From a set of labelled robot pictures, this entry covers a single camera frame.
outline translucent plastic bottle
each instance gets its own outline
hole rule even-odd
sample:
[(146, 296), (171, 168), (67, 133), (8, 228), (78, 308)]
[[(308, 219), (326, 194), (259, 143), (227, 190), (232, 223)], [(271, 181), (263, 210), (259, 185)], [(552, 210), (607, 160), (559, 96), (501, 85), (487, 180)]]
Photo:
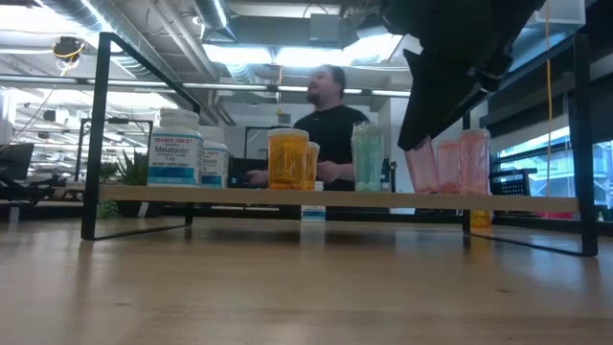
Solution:
[(439, 184), (441, 194), (459, 194), (460, 183), (460, 140), (441, 140), (437, 145)]
[[(462, 194), (489, 194), (489, 132), (470, 129), (462, 132), (460, 139), (462, 156)], [(477, 232), (491, 231), (491, 211), (472, 210), (470, 227)]]
[(269, 186), (273, 190), (303, 190), (308, 132), (278, 128), (268, 131)]
[(308, 142), (306, 149), (306, 176), (305, 190), (315, 190), (315, 178), (317, 177), (317, 159), (319, 158), (319, 145)]
[(434, 160), (430, 137), (415, 149), (404, 152), (415, 193), (429, 194), (439, 191), (439, 173)]
[(381, 192), (383, 140), (377, 125), (353, 127), (353, 175), (357, 192)]

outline bottle label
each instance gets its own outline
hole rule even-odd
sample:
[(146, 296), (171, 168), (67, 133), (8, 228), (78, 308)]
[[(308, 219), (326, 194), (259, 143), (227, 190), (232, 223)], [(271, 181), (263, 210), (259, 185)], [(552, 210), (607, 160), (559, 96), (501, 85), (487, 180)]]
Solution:
[(202, 138), (189, 134), (153, 133), (148, 184), (199, 186)]
[(228, 187), (228, 161), (230, 153), (226, 149), (204, 148), (202, 150), (202, 187)]
[(302, 220), (326, 220), (326, 206), (302, 206)]

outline black fabric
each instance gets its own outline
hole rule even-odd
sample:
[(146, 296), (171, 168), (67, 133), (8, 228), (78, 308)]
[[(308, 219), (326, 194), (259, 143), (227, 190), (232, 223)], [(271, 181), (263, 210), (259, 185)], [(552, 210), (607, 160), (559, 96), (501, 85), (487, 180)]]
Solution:
[[(298, 120), (295, 128), (308, 132), (309, 140), (317, 143), (319, 161), (348, 164), (352, 159), (353, 125), (369, 122), (362, 112), (339, 105), (332, 109), (316, 111)], [(354, 191), (351, 181), (336, 180), (324, 185), (327, 191)]]

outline small white bottle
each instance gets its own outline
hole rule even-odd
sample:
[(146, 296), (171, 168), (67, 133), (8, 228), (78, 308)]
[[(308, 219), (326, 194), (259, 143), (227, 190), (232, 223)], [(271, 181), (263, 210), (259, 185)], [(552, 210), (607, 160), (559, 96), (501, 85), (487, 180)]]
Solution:
[[(324, 182), (315, 182), (315, 191), (322, 192)], [(326, 206), (303, 205), (301, 207), (301, 217), (303, 221), (326, 221)]]
[(151, 133), (148, 186), (200, 187), (202, 136), (198, 114), (162, 109), (160, 127)]
[(228, 188), (230, 150), (224, 144), (222, 127), (201, 126), (204, 139), (202, 148), (202, 174), (200, 183), (205, 188)]

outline wooden shelf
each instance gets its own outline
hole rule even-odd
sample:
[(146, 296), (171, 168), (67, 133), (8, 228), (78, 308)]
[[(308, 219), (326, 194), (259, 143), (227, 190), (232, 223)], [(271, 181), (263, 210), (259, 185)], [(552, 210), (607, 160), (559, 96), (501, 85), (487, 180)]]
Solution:
[(418, 195), (112, 185), (100, 186), (100, 199), (569, 213), (579, 211), (577, 200), (570, 197)]

